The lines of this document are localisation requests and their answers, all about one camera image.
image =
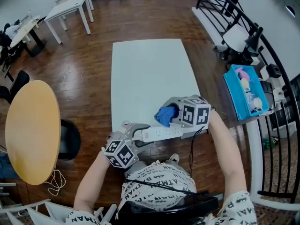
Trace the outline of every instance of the pink toy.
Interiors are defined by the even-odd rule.
[[[242,67],[239,67],[238,69],[236,69],[235,72],[238,74],[240,79],[245,78],[249,82],[250,76],[248,75],[248,73],[243,71]]]

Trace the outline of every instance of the person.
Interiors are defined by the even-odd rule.
[[[209,214],[198,223],[201,225],[256,225],[256,215],[249,193],[247,192],[246,179],[239,148],[223,123],[219,114],[212,110],[210,113],[209,130],[217,151],[217,158],[225,177],[224,205],[217,217]],[[122,195],[119,209],[125,201],[134,201],[139,205],[156,210],[170,207],[185,196],[183,193],[150,187],[128,180],[151,181],[165,184],[180,191],[196,192],[195,182],[178,165],[179,155],[174,154],[166,163],[155,162],[146,166],[144,162],[134,163],[125,172],[126,182],[122,186]],[[100,152],[81,181],[75,196],[74,210],[67,216],[66,224],[91,225],[99,224],[94,217],[94,204],[98,199],[105,173],[110,163]],[[164,205],[155,208],[152,204],[153,197],[164,198]]]
[[[5,26],[4,26],[4,32],[9,36],[9,38],[11,40],[13,40],[14,37],[18,33],[19,27],[20,27],[19,25],[12,25],[12,26],[10,26],[9,23],[6,23]]]

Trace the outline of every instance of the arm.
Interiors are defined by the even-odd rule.
[[[99,197],[106,171],[110,163],[102,152],[88,169],[81,181],[74,202],[74,210],[87,211],[94,214],[94,205]]]
[[[247,190],[244,168],[239,148],[215,110],[210,113],[209,129],[225,177],[225,200],[231,194]]]

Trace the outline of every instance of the blue cloth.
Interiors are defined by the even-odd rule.
[[[11,165],[8,155],[4,152],[0,152],[0,179],[19,178],[18,174],[14,171],[13,166]]]
[[[179,109],[175,106],[161,107],[159,111],[155,114],[154,118],[160,124],[169,128],[171,119],[176,118],[178,116],[178,113]]]

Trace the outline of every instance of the black strap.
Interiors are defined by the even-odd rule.
[[[157,187],[157,188],[163,188],[163,189],[171,190],[171,191],[174,191],[174,192],[184,193],[184,194],[187,194],[187,195],[197,194],[197,193],[194,193],[194,192],[178,190],[178,189],[175,189],[173,187],[169,187],[169,186],[161,185],[161,184],[156,184],[156,183],[152,183],[152,182],[143,182],[143,181],[139,181],[139,180],[129,180],[129,179],[125,179],[125,182],[136,182],[136,183],[139,183],[139,184],[148,185],[148,186]]]

